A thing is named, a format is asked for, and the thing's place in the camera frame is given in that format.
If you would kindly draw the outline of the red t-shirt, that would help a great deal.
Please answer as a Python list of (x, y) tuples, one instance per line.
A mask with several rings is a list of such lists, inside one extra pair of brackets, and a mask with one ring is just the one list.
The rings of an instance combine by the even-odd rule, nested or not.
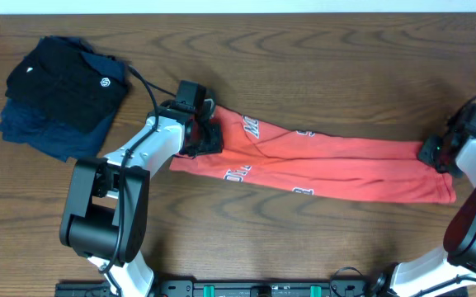
[(389, 203), (449, 204), (452, 177), (417, 159), (421, 143), (346, 138), (279, 126), (222, 106), (221, 153), (175, 157), (176, 172), (251, 183), (311, 196)]

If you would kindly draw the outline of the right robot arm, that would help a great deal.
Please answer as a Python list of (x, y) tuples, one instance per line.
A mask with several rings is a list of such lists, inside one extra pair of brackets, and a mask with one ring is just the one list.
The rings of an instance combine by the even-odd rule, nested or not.
[(445, 231), (443, 244), (380, 277), (373, 296), (464, 296), (476, 285), (476, 138), (467, 139), (455, 163), (474, 190)]

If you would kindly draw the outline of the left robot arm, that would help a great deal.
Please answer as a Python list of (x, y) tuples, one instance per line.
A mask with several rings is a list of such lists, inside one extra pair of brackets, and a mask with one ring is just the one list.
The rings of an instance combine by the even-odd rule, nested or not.
[(150, 181), (180, 153), (222, 150), (213, 110), (160, 107), (126, 144), (102, 158), (81, 158), (73, 169), (59, 239), (104, 276), (102, 282), (60, 283), (57, 296), (152, 296), (155, 274), (141, 246), (147, 227)]

